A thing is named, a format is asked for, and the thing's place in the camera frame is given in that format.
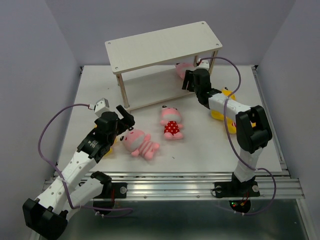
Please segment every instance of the plush toy head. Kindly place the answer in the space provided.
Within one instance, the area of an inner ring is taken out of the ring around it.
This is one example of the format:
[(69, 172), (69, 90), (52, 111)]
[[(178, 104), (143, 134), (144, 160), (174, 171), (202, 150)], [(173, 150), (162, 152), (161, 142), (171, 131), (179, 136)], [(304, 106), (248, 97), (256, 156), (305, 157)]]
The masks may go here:
[(120, 141), (128, 151), (133, 152), (143, 143), (145, 136), (143, 131), (130, 127), (126, 135), (120, 138)]
[(163, 105), (161, 111), (161, 120), (168, 122), (175, 121), (180, 123), (182, 121), (182, 116), (175, 107), (167, 107), (166, 105)]

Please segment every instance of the polka dot shirt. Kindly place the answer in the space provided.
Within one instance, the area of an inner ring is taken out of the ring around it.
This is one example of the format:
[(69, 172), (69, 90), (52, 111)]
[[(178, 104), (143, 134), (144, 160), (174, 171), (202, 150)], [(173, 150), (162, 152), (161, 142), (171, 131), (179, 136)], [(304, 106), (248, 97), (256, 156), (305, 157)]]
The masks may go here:
[(172, 135), (180, 132), (178, 124), (176, 121), (169, 121), (164, 127), (164, 133), (171, 133)]

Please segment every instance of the pink stuffed toy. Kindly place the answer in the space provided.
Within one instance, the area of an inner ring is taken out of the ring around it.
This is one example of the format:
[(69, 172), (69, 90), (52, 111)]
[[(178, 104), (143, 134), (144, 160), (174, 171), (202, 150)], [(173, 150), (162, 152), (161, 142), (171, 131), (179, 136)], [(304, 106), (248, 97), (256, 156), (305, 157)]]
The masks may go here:
[(131, 155), (138, 157), (143, 156), (146, 160), (151, 160), (159, 149), (159, 143), (150, 141), (151, 135), (145, 134), (139, 129), (130, 127), (125, 136), (120, 138), (124, 147), (131, 152)]
[(182, 78), (185, 79), (186, 70), (194, 71), (196, 68), (191, 63), (177, 63), (175, 65), (176, 73)]
[(180, 112), (174, 107), (162, 106), (161, 122), (164, 126), (164, 138), (167, 140), (182, 139), (184, 135), (180, 132), (180, 129), (184, 126), (180, 124), (182, 116)]

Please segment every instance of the shelf lower board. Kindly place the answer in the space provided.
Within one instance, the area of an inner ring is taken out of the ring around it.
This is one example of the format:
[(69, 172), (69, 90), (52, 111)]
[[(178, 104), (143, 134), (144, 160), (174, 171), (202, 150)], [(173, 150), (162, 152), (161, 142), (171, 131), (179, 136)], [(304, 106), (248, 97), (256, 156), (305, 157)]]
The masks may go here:
[(124, 74), (123, 82), (129, 111), (194, 94), (181, 89), (183, 80), (177, 75), (174, 67), (131, 79), (126, 79)]

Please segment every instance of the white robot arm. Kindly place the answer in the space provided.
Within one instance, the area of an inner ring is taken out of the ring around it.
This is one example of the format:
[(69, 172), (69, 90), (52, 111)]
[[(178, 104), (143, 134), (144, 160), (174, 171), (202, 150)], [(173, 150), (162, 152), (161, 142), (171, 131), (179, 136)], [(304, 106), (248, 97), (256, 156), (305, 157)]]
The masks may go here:
[(205, 68), (187, 70), (182, 89), (195, 92), (200, 104), (221, 114), (225, 113), (226, 117), (236, 123), (236, 138), (241, 147), (239, 161), (231, 182), (214, 183), (216, 188), (221, 188), (216, 191), (216, 197), (242, 197), (245, 193), (249, 193), (251, 197), (258, 197), (260, 193), (252, 190), (252, 187), (257, 185), (255, 169), (263, 148), (272, 139), (263, 107), (251, 107), (228, 99), (220, 90), (211, 87), (210, 74)]
[(123, 116), (119, 119), (115, 112), (109, 110), (108, 101), (104, 98), (90, 106), (98, 119), (97, 127), (83, 139), (72, 159), (60, 172), (54, 182), (35, 200), (27, 199), (22, 206), (26, 225), (48, 240), (56, 240), (67, 227), (68, 220), (79, 210), (71, 207), (83, 206), (92, 198), (105, 194), (111, 189), (111, 178), (102, 172), (94, 172), (82, 186), (78, 186), (84, 175), (99, 163), (110, 150), (116, 136), (131, 128), (134, 117), (121, 106), (116, 107)]

